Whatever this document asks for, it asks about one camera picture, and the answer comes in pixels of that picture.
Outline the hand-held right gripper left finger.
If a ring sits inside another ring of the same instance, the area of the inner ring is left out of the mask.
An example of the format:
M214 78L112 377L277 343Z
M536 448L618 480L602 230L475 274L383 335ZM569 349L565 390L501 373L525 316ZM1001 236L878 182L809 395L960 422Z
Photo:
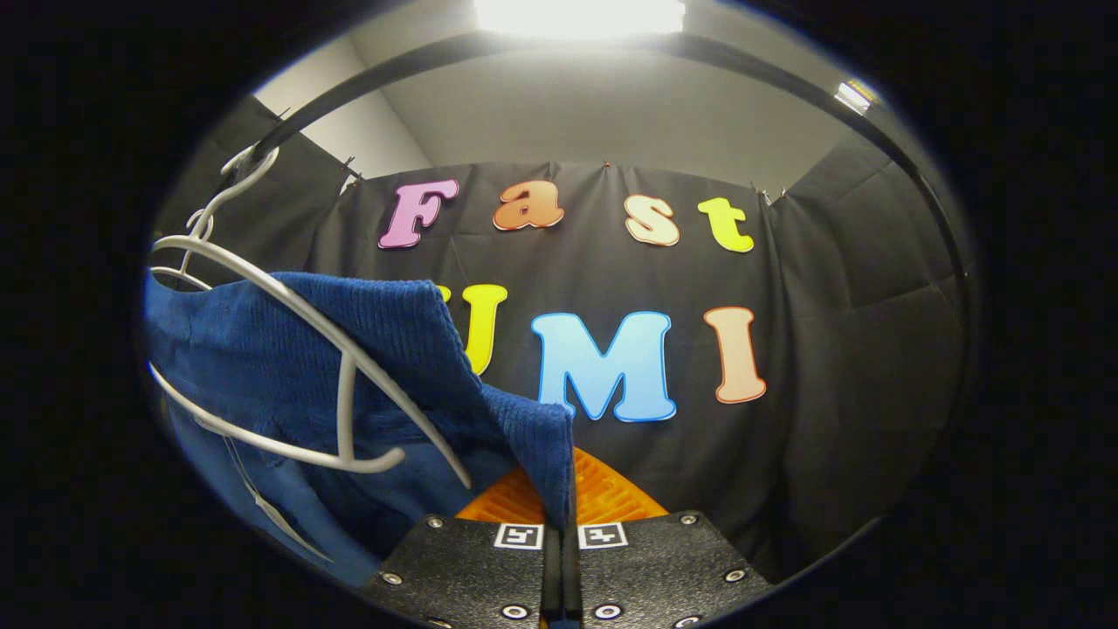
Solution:
M362 595L423 628L558 628L562 534L518 468L455 516L424 516Z

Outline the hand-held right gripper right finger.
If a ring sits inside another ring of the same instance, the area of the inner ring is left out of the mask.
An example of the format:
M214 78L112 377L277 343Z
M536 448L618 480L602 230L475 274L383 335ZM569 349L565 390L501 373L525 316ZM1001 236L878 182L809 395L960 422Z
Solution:
M765 598L773 584L697 509L667 511L576 449L563 537L563 625L686 628Z

